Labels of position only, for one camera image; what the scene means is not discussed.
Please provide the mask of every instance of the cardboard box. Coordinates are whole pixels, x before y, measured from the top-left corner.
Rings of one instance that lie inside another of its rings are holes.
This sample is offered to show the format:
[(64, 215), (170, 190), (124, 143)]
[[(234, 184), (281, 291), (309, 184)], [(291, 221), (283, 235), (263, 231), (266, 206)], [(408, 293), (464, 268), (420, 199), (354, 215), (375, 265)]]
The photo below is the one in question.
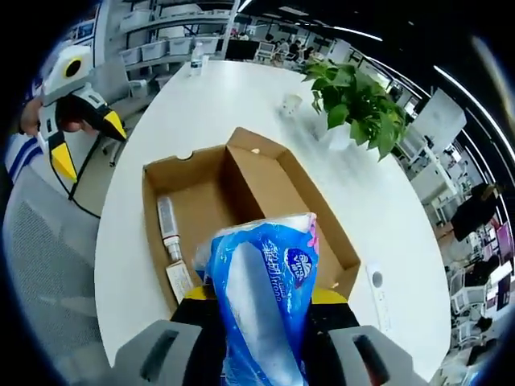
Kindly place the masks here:
[(197, 246), (219, 229), (312, 211), (317, 215), (320, 253), (316, 285), (334, 288), (348, 298), (360, 259), (315, 184), (284, 146), (237, 128), (226, 145), (194, 151), (188, 159), (170, 157), (144, 167), (146, 236), (173, 313), (177, 301), (167, 279), (170, 260), (157, 213), (161, 195), (169, 195), (173, 202), (183, 259), (194, 285), (201, 285), (192, 269)]

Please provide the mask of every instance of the tissue package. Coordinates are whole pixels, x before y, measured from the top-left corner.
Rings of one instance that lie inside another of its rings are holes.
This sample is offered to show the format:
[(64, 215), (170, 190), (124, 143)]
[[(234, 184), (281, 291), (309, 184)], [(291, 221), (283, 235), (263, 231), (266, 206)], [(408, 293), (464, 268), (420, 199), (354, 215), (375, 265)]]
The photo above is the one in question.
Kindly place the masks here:
[(227, 331), (225, 383), (304, 385), (300, 350), (315, 285), (313, 213), (219, 231), (195, 266), (212, 283)]

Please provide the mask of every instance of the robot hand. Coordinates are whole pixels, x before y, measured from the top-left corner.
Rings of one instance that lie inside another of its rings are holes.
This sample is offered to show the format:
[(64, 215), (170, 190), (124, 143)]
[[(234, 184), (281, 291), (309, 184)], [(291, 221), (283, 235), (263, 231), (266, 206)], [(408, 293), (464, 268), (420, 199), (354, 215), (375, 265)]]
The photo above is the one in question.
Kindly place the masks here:
[(77, 172), (58, 122), (70, 118), (85, 121), (107, 137), (127, 139), (120, 117), (89, 83), (92, 69), (90, 47), (66, 47), (42, 87), (38, 142), (43, 152), (50, 154), (54, 168), (73, 182)]

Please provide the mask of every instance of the office desk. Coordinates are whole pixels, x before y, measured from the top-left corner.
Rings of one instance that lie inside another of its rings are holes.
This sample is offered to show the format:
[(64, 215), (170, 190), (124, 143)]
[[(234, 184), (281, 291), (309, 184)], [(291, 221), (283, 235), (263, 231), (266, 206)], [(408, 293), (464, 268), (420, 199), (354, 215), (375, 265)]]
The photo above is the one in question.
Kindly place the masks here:
[[(142, 213), (142, 167), (227, 142), (237, 126), (287, 146), (312, 177), (348, 234), (362, 265), (349, 298), (361, 324), (379, 326), (367, 263), (384, 277), (388, 336), (429, 380), (449, 348), (447, 281), (430, 223), (392, 156), (376, 150), (324, 150), (304, 129), (314, 121), (310, 85), (302, 75), (259, 64), (212, 61), (199, 77), (187, 64), (143, 114), (123, 151), (107, 193), (97, 238), (95, 291), (105, 351), (117, 349), (152, 322), (170, 318), (150, 258)], [(277, 111), (286, 93), (303, 99), (297, 121)]]

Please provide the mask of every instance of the logo on bag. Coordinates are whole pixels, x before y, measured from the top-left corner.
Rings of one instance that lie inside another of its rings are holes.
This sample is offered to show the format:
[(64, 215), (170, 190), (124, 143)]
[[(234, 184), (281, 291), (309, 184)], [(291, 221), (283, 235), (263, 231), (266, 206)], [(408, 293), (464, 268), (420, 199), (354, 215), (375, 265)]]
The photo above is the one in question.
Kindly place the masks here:
[(311, 258), (302, 249), (289, 248), (285, 251), (285, 261), (295, 277), (295, 287), (300, 287), (311, 272)]

